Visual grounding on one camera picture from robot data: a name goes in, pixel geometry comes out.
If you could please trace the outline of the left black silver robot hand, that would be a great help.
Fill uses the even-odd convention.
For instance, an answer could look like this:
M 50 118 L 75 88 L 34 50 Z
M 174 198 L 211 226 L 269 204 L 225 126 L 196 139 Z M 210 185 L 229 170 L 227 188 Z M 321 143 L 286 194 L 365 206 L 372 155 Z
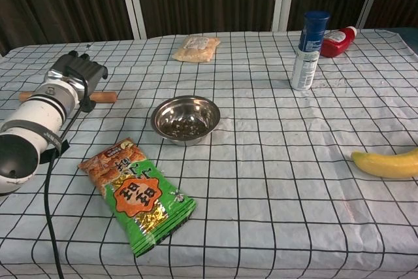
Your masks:
M 89 59 L 88 54 L 78 55 L 75 50 L 58 58 L 45 75 L 47 81 L 63 81 L 71 86 L 78 98 L 82 112 L 91 112 L 97 103 L 91 99 L 100 79 L 106 80 L 108 69 Z

